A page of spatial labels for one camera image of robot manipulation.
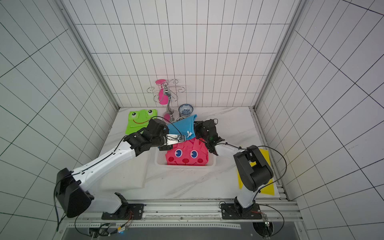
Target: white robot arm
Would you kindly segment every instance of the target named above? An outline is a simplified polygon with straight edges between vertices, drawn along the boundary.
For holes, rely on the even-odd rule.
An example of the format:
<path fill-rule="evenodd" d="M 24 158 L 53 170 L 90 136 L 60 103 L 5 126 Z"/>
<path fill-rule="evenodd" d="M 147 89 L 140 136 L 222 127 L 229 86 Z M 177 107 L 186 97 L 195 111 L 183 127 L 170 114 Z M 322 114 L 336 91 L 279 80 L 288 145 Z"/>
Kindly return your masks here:
<path fill-rule="evenodd" d="M 260 150 L 256 146 L 247 149 L 234 147 L 223 141 L 217 133 L 212 119 L 195 122 L 196 138 L 203 139 L 207 149 L 216 155 L 233 159 L 236 162 L 242 182 L 241 194 L 235 198 L 238 211 L 252 207 L 257 191 L 273 177 L 273 172 Z M 68 217 L 76 217 L 84 211 L 116 213 L 125 200 L 119 197 L 94 197 L 90 192 L 91 186 L 109 173 L 115 167 L 128 161 L 150 147 L 159 147 L 160 150 L 170 150 L 172 145 L 184 142 L 185 136 L 169 134 L 169 130 L 162 120 L 151 119 L 146 128 L 125 136 L 120 143 L 97 159 L 69 171 L 61 170 L 57 175 L 55 196 Z M 257 165 L 251 167 L 249 162 Z"/>

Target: green cloth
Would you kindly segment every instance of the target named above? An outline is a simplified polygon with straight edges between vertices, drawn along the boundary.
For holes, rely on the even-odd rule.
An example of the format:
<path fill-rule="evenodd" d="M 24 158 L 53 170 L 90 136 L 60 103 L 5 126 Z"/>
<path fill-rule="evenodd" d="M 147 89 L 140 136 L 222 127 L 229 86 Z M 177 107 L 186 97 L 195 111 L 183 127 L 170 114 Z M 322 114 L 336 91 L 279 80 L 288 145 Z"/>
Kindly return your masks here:
<path fill-rule="evenodd" d="M 129 135 L 133 132 L 139 131 L 143 127 L 148 126 L 149 120 L 153 116 L 157 116 L 156 109 L 150 109 L 150 110 L 143 109 L 140 111 L 129 112 L 128 126 L 127 126 L 127 130 L 125 131 L 125 134 Z"/>

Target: cartoon eye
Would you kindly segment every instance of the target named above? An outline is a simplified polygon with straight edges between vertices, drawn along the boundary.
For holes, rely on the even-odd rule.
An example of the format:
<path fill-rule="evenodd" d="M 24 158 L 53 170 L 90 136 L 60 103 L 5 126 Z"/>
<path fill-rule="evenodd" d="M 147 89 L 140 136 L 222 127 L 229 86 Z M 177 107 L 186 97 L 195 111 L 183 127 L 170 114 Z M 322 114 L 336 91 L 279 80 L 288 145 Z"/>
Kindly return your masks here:
<path fill-rule="evenodd" d="M 176 157 L 181 157 L 183 155 L 183 151 L 181 150 L 181 149 L 177 149 L 176 151 L 175 151 L 175 156 Z"/>
<path fill-rule="evenodd" d="M 192 158 L 197 158 L 197 155 L 198 155 L 198 154 L 197 154 L 197 151 L 196 151 L 196 150 L 192 150 L 192 151 L 191 151 L 191 157 L 192 157 Z"/>

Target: white plastic tray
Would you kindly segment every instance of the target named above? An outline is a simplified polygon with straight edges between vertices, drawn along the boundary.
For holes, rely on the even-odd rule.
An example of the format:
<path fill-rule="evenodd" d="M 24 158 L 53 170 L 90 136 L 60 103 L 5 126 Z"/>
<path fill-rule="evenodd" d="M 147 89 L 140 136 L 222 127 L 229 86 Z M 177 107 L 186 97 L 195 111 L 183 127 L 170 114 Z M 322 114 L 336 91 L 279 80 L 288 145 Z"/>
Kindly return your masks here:
<path fill-rule="evenodd" d="M 161 167 L 178 168 L 178 169 L 211 169 L 216 165 L 216 155 L 213 153 L 208 154 L 208 163 L 205 166 L 191 166 L 191 165 L 168 165 L 166 159 L 167 151 L 155 151 L 155 164 Z"/>

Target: blue and white bowl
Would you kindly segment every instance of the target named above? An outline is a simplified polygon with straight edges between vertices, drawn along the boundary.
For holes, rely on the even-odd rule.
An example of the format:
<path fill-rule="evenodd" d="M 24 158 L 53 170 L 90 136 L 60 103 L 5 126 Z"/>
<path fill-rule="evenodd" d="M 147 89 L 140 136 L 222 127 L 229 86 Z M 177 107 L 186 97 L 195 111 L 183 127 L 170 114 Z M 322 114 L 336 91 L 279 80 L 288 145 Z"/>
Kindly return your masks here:
<path fill-rule="evenodd" d="M 179 113 L 180 113 L 180 116 L 189 116 L 191 115 L 193 112 L 193 107 L 190 105 L 190 104 L 183 104 L 179 107 Z"/>

